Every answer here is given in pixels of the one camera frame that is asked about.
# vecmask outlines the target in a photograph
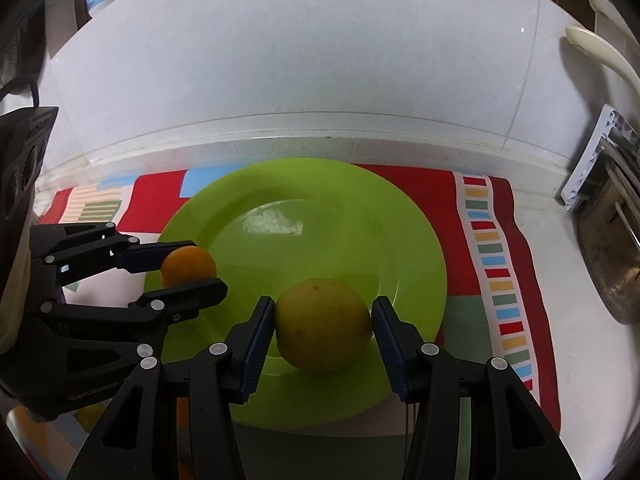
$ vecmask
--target yellow rectangle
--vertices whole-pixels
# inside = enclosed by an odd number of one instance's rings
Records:
[[[503,350],[511,350],[512,348],[517,348],[519,346],[525,346],[527,344],[527,338],[523,335],[518,337],[511,337],[510,339],[502,340],[502,349]]]
[[[488,231],[485,233],[474,233],[476,242],[488,242],[489,240],[499,240],[500,235],[498,231]]]
[[[507,280],[506,282],[490,282],[489,288],[492,292],[497,292],[498,290],[513,290],[513,282],[511,280]]]
[[[465,187],[465,194],[467,196],[487,197],[489,193],[485,187]]]

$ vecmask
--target white plastic handle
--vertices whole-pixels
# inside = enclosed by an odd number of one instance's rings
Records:
[[[610,19],[611,23],[613,23],[617,28],[619,28],[622,33],[628,37],[631,41],[633,41],[636,45],[638,45],[638,40],[631,32],[631,29],[626,24],[625,19],[622,17],[622,14],[618,12],[614,4],[612,4],[609,0],[589,0],[589,4],[591,9],[595,12],[601,12],[607,18]]]
[[[564,30],[569,43],[575,45],[587,56],[601,62],[616,72],[638,94],[640,100],[640,77],[625,57],[609,42],[581,27],[567,27]]]

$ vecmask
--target black cable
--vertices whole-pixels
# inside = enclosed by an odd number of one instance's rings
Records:
[[[4,99],[11,90],[20,88],[22,86],[29,85],[31,88],[31,99],[33,100],[33,107],[40,106],[40,94],[38,94],[38,79],[33,75],[19,75],[11,79],[6,85],[0,88],[0,102]]]

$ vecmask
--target plate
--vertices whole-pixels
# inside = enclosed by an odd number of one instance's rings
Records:
[[[275,300],[309,278],[333,278],[368,305],[388,296],[398,316],[433,340],[447,294],[444,258],[429,221],[396,186],[368,170],[318,158],[281,158],[237,170],[193,196],[160,241],[194,240],[218,264],[225,300],[174,324],[162,360],[187,359],[248,319],[260,296]],[[145,290],[159,288],[158,272]],[[390,393],[372,338],[342,370],[294,368],[271,341],[257,391],[234,420],[270,429],[343,420]]]

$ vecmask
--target yellowish-green fruit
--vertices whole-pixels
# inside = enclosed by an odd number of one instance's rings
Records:
[[[278,350],[301,370],[344,368],[371,340],[364,300],[335,280],[316,278],[285,290],[275,309]]]

